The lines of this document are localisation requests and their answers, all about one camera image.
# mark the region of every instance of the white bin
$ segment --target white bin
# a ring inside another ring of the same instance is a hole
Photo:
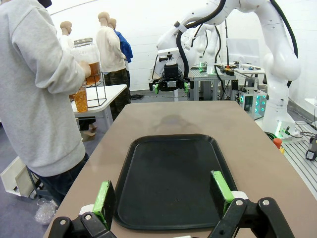
[[[6,192],[29,197],[34,190],[25,164],[16,157],[12,163],[0,174]]]

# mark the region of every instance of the screw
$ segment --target screw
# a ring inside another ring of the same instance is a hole
[[[269,205],[269,201],[268,201],[268,200],[264,200],[264,201],[263,201],[263,205],[264,205],[264,206],[268,206],[268,205]]]
[[[237,204],[237,206],[242,206],[243,205],[243,201],[238,200],[238,201],[236,201],[236,204]]]

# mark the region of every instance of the black tray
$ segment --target black tray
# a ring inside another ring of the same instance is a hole
[[[221,171],[230,189],[237,190],[215,139],[199,134],[137,139],[116,186],[114,218],[133,230],[215,227],[212,170]]]

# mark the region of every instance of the blue jacket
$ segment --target blue jacket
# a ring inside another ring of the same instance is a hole
[[[118,31],[114,31],[120,39],[120,49],[122,53],[126,56],[127,61],[130,63],[133,58],[132,49],[127,40],[122,36],[122,34]]]

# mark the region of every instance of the jar lid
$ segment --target jar lid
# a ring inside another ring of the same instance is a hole
[[[78,46],[82,46],[82,45],[91,44],[92,42],[93,42],[93,38],[90,37],[90,38],[76,40],[76,41],[74,41],[74,45],[75,45],[75,47],[78,47]]]

